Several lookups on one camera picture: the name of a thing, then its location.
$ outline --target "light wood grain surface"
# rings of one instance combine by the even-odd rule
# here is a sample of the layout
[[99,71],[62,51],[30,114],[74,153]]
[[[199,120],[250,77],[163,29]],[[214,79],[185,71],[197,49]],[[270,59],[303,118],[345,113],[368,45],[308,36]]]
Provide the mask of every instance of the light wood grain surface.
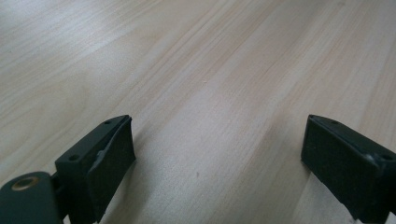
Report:
[[300,162],[306,118],[395,150],[395,96],[393,0],[0,2],[1,184],[129,114],[102,223],[352,223]]

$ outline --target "table surface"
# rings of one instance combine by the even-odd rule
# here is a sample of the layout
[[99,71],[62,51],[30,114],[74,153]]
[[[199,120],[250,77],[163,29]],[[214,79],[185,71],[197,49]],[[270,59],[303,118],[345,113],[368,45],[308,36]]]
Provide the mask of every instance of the table surface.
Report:
[[102,223],[351,223],[300,161],[306,119],[395,150],[395,72],[392,0],[1,1],[0,181],[128,114]]

